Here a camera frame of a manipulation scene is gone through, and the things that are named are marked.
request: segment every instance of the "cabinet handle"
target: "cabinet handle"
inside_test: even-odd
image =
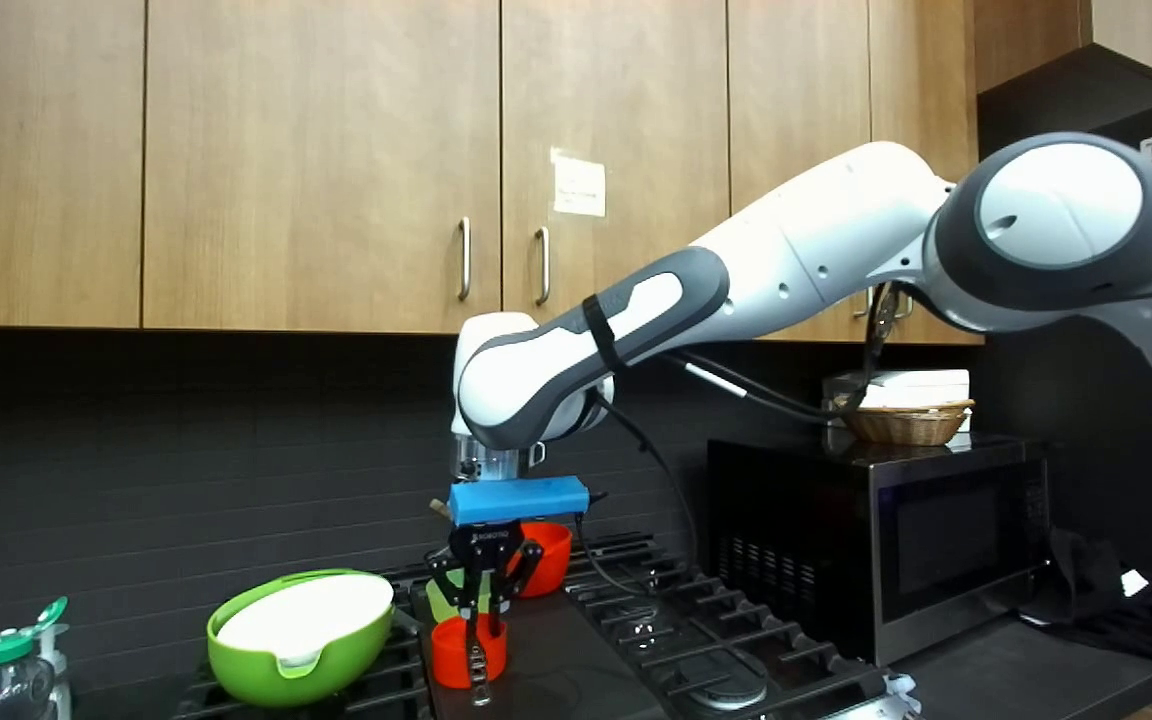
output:
[[[469,270],[469,256],[472,256],[472,241],[469,241],[469,217],[462,217],[462,223],[457,223],[457,235],[462,235],[462,289],[457,289],[457,302],[463,303],[469,302],[469,277],[472,277],[472,270]]]
[[[540,298],[536,298],[536,303],[547,303],[547,294],[552,294],[552,270],[547,270],[547,228],[536,228],[536,246],[540,246]]]

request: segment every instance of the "blue object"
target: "blue object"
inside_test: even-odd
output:
[[[513,526],[532,515],[587,511],[587,489],[577,477],[529,477],[453,486],[453,526]]]

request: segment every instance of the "wooden cabinet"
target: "wooden cabinet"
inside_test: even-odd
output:
[[[961,179],[976,163],[968,0],[734,0],[734,209],[864,142]],[[867,294],[778,342],[864,342]],[[914,310],[905,344],[981,344]]]
[[[145,0],[0,0],[0,326],[142,326]]]
[[[719,223],[724,93],[724,0],[505,0],[505,310],[568,311]],[[555,204],[572,159],[603,214]]]
[[[145,326],[502,310],[495,29],[495,0],[148,0]]]
[[[981,93],[1084,47],[1152,70],[1152,0],[976,0],[976,17]]]

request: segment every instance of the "gas stove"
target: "gas stove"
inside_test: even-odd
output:
[[[724,579],[692,571],[651,537],[577,552],[564,598],[508,607],[513,666],[489,696],[444,693],[425,673],[425,576],[397,579],[391,643],[344,696],[284,715],[397,720],[705,720],[705,715],[915,715],[880,667],[839,658],[828,639],[774,617]],[[177,720],[258,720],[201,667]]]

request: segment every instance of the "plastic bottle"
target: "plastic bottle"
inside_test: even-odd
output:
[[[68,660],[58,648],[68,602],[53,602],[33,629],[0,632],[0,720],[71,720]]]

